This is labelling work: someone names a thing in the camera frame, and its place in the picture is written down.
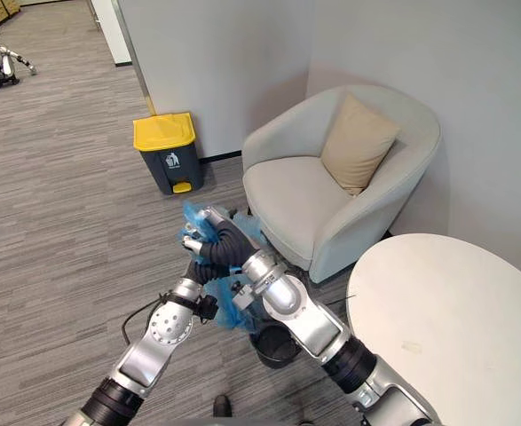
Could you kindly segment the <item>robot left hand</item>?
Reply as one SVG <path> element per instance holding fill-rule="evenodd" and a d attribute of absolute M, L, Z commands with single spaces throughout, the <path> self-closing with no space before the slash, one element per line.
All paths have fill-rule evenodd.
<path fill-rule="evenodd" d="M 199 264 L 195 260 L 191 260 L 182 277 L 204 286 L 207 282 L 213 280 L 216 275 L 215 270 L 209 264 Z"/>

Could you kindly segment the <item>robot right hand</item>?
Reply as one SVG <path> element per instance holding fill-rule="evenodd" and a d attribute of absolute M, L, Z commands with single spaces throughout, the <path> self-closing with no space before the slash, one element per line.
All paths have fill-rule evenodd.
<path fill-rule="evenodd" d="M 232 267 L 242 267 L 258 251 L 248 236 L 232 221 L 213 207 L 207 207 L 197 213 L 198 225 L 207 224 L 206 229 L 215 232 L 214 241 L 199 241 L 192 235 L 182 237 L 185 249 L 204 259 L 220 279 L 230 275 Z"/>

